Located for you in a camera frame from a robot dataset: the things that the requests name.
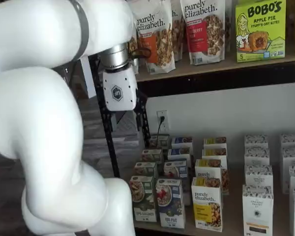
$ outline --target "wall outlet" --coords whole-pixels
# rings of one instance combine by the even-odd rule
[[[157,111],[156,114],[157,114],[158,125],[161,122],[161,117],[165,117],[165,120],[164,120],[164,122],[162,123],[162,125],[161,125],[161,127],[159,129],[159,132],[160,133],[169,132],[170,127],[169,127],[169,121],[168,121],[167,111]]]

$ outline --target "red label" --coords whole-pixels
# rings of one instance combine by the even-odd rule
[[[156,47],[156,34],[146,33],[140,36],[140,43],[143,47],[151,50],[151,56],[147,58],[148,63],[157,63],[157,47]]]
[[[193,22],[187,23],[189,52],[207,52],[207,23],[206,21],[197,22],[195,22],[196,24],[192,24]]]

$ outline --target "black band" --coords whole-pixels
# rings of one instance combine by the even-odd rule
[[[72,3],[75,11],[78,14],[80,25],[81,25],[81,45],[80,48],[78,49],[78,52],[72,59],[72,61],[78,60],[83,53],[85,52],[88,43],[89,43],[89,22],[87,15],[85,14],[85,11],[81,7],[80,3],[78,3],[76,0],[69,0],[69,2]]]

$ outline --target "robot logo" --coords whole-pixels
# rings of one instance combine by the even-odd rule
[[[117,85],[115,85],[113,88],[112,88],[112,94],[113,94],[113,99],[117,100],[118,102],[120,100],[122,100],[123,98],[123,95],[122,95],[122,89],[119,88]]]

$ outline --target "cartoon character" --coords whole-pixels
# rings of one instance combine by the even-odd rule
[[[237,19],[237,35],[236,45],[241,51],[250,51],[248,44],[248,35],[250,34],[248,29],[248,19],[244,13],[241,13]]]

